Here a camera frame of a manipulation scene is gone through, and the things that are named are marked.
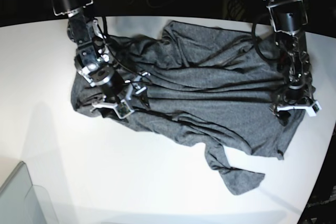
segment wrinkled cloth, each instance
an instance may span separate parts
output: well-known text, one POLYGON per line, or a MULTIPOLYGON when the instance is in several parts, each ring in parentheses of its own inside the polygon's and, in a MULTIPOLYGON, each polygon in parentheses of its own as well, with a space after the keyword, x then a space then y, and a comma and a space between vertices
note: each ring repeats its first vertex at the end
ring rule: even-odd
MULTIPOLYGON (((205 143, 206 161, 234 195, 258 187, 265 175, 231 167, 223 146, 283 159, 304 111, 291 111, 287 126, 271 113, 271 94, 284 84, 283 76, 257 55, 250 33, 170 22, 161 40, 111 38, 115 57, 134 71, 148 71, 152 81, 150 110, 134 96, 136 112, 120 123, 186 146, 205 143)), ((259 46, 266 57, 279 56, 272 38, 259 46)), ((71 102, 77 112, 99 116, 90 110, 101 96, 76 76, 71 102)))

